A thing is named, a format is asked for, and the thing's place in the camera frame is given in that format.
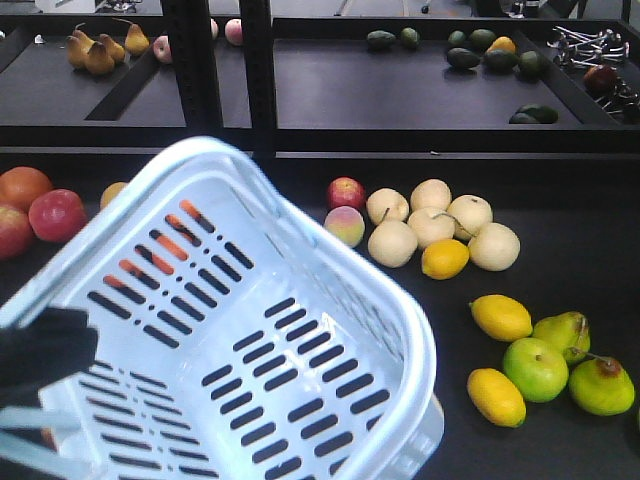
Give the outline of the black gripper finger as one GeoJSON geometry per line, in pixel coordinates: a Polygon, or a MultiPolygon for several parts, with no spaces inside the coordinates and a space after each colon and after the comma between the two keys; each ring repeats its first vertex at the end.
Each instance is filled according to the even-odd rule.
{"type": "Polygon", "coordinates": [[[91,366],[98,331],[82,310],[48,307],[24,328],[1,330],[1,398],[19,400],[91,366]]]}

